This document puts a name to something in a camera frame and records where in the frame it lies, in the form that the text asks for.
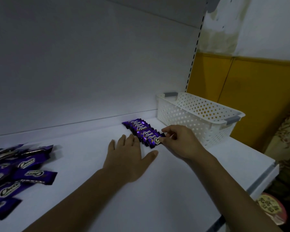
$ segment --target perforated basket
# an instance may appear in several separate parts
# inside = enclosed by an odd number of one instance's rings
[[[243,112],[189,93],[157,95],[158,120],[165,125],[185,125],[209,148],[230,136]]]

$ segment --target gray basket handle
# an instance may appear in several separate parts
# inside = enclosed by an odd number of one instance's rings
[[[175,96],[178,96],[177,92],[164,93],[164,97],[165,98],[167,98],[167,97],[175,97]]]
[[[241,118],[239,116],[232,116],[232,117],[226,118],[224,120],[227,122],[226,125],[230,125],[230,124],[233,124],[233,123],[239,121],[240,119]]]

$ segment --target yellow board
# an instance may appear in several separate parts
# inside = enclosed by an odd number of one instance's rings
[[[263,152],[290,111],[290,65],[235,58],[218,103],[246,114],[231,136]]]
[[[232,57],[197,53],[187,93],[217,102],[231,62]]]

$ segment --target pile of chocolate bars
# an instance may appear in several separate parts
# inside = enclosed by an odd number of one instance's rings
[[[145,146],[154,148],[160,144],[159,137],[165,137],[164,133],[160,133],[147,124],[142,119],[130,120],[122,123],[127,129],[130,129],[134,136],[139,138]]]
[[[21,203],[13,196],[35,183],[51,185],[56,172],[39,168],[50,158],[53,145],[24,148],[23,144],[0,148],[0,220],[6,218]]]

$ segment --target floral curtain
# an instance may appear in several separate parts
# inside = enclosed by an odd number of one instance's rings
[[[290,159],[290,113],[280,125],[264,154],[276,161]]]

